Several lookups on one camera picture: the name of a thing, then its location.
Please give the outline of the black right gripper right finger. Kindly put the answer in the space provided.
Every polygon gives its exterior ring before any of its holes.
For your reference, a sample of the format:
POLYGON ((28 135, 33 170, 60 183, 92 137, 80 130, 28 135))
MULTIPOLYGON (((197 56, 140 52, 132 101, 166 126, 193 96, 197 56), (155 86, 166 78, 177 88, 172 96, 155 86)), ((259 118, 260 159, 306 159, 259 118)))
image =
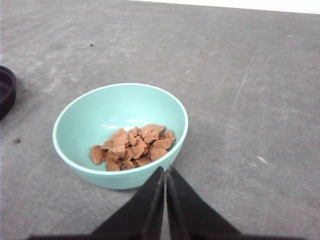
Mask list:
POLYGON ((176 169, 166 172, 166 201, 172 240, 251 240, 211 208, 176 169))

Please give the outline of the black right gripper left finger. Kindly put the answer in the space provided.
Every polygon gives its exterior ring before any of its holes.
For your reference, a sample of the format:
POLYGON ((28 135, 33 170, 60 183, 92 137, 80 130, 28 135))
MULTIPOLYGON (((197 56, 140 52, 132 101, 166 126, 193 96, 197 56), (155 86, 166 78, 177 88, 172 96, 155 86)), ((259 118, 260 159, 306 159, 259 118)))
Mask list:
POLYGON ((158 167, 135 195, 89 234, 38 235, 30 240, 159 240, 164 211, 164 170, 158 167))

